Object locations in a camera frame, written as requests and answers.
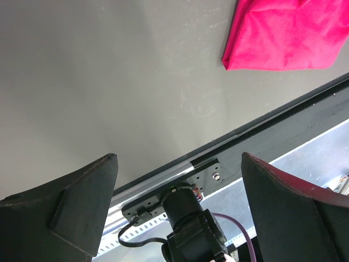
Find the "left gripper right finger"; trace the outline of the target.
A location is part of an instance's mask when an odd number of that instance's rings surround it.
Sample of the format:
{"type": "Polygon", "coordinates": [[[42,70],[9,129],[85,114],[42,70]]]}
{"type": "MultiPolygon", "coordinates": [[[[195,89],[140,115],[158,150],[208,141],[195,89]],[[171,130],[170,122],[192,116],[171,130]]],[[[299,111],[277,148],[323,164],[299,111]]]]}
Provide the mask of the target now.
{"type": "Polygon", "coordinates": [[[241,171],[264,261],[348,261],[348,196],[247,152],[241,171]]]}

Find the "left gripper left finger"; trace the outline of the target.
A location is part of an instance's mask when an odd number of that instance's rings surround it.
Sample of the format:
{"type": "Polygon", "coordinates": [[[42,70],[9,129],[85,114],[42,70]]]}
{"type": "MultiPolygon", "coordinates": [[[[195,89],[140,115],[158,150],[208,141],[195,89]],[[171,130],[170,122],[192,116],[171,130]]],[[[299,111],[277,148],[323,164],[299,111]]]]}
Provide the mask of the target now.
{"type": "Polygon", "coordinates": [[[114,153],[1,200],[1,261],[91,261],[118,174],[114,153]]]}

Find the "magenta t shirt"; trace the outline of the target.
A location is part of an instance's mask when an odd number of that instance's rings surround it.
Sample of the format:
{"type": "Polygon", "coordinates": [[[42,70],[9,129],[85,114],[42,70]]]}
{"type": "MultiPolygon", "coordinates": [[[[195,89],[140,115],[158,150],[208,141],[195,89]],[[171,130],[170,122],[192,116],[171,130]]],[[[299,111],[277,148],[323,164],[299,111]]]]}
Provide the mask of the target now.
{"type": "Polygon", "coordinates": [[[327,69],[348,39],[348,1],[237,1],[226,70],[327,69]]]}

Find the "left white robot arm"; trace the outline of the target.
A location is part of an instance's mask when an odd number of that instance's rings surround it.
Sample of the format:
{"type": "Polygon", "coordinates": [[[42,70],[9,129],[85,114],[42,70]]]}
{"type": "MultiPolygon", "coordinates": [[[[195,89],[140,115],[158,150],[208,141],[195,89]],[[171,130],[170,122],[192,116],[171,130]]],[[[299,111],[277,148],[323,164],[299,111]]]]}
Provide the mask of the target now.
{"type": "MultiPolygon", "coordinates": [[[[241,171],[264,261],[348,261],[348,196],[242,154],[241,171]]],[[[1,261],[91,261],[118,173],[109,153],[70,174],[1,201],[1,261]]],[[[162,207],[172,233],[154,238],[167,261],[226,261],[217,215],[193,187],[165,187],[160,200],[129,225],[162,207]]]]}

